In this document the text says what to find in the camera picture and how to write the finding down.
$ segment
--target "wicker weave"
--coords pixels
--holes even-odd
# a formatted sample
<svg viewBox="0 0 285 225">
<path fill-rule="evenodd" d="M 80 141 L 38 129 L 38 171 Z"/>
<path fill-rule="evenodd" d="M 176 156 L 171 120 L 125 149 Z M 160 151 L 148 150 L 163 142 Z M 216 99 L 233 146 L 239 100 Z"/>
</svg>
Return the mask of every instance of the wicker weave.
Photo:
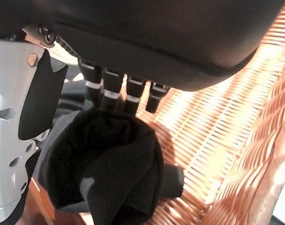
<svg viewBox="0 0 285 225">
<path fill-rule="evenodd" d="M 147 85 L 136 115 L 155 129 L 165 162 L 185 169 L 185 186 L 146 224 L 248 224 L 285 121 L 285 6 L 230 79 L 197 92 L 171 89 L 156 114 L 145 111 L 148 92 Z"/>
</svg>

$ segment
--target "black cloth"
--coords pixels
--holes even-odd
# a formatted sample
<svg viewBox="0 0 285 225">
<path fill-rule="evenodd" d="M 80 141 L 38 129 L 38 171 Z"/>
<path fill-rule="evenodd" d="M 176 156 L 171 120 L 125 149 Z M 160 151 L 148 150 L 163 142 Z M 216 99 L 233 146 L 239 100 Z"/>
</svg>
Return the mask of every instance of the black cloth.
<svg viewBox="0 0 285 225">
<path fill-rule="evenodd" d="M 85 89 L 84 80 L 68 82 L 63 85 L 53 125 L 60 116 L 83 109 Z"/>
<path fill-rule="evenodd" d="M 36 173 L 54 207 L 90 212 L 95 225 L 142 224 L 159 197 L 182 193 L 182 169 L 164 165 L 154 131 L 133 116 L 63 115 L 40 148 Z"/>
</svg>

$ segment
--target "screw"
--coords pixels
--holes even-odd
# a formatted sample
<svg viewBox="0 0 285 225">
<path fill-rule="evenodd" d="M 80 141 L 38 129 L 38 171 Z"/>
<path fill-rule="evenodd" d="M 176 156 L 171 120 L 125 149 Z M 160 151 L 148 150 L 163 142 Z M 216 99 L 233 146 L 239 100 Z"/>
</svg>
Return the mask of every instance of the screw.
<svg viewBox="0 0 285 225">
<path fill-rule="evenodd" d="M 30 54 L 28 56 L 27 62 L 31 67 L 36 66 L 38 63 L 38 55 L 36 55 L 35 53 Z"/>
<path fill-rule="evenodd" d="M 56 40 L 56 35 L 50 31 L 47 27 L 38 27 L 38 33 L 44 38 L 47 45 L 51 45 Z"/>
</svg>

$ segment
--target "white robotic arm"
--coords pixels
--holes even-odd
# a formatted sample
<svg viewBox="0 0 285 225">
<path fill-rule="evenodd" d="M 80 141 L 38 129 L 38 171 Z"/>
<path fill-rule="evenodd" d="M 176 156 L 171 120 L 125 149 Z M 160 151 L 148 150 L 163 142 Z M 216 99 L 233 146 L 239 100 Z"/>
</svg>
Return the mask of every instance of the white robotic arm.
<svg viewBox="0 0 285 225">
<path fill-rule="evenodd" d="M 40 63 L 43 57 L 49 65 Z M 38 150 L 35 140 L 44 140 L 52 125 L 65 73 L 56 73 L 62 65 L 51 72 L 50 66 L 44 48 L 0 40 L 0 223 L 28 189 L 26 162 Z M 51 102 L 44 103 L 49 96 Z"/>
</svg>

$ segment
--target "white plastic bracket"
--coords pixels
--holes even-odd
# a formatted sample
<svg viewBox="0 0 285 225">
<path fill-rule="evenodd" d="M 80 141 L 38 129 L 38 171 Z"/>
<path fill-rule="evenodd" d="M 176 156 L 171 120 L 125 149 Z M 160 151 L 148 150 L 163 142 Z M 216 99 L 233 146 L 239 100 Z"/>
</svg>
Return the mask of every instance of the white plastic bracket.
<svg viewBox="0 0 285 225">
<path fill-rule="evenodd" d="M 13 212 L 25 191 L 26 161 L 36 151 L 35 141 L 18 138 L 18 128 L 29 87 L 44 49 L 30 43 L 0 40 L 0 222 Z M 29 56 L 37 55 L 34 65 Z M 44 139 L 44 132 L 36 139 Z"/>
</svg>

